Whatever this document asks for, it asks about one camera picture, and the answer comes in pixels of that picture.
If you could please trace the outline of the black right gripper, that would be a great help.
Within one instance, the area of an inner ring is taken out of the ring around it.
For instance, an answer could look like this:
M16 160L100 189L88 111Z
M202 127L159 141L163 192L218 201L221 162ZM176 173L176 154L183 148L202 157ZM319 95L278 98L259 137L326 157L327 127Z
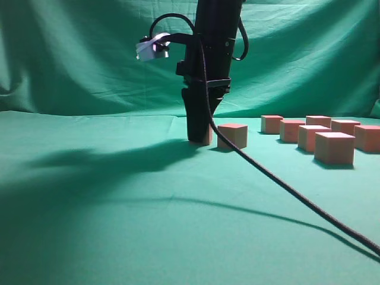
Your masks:
M183 77L182 98L186 110L188 140L202 138L213 114L230 89L230 66L234 45L203 47L187 45L184 60L178 62L176 74Z

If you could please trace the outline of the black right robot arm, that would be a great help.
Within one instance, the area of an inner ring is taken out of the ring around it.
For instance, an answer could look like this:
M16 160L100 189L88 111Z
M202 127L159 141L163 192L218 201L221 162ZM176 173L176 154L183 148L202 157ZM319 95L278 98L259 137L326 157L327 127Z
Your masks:
M230 66L242 1L198 1L195 34L202 41L187 46L185 59L177 64L183 76L182 98L186 110L188 140L201 145L212 142L209 113L213 114L230 88Z

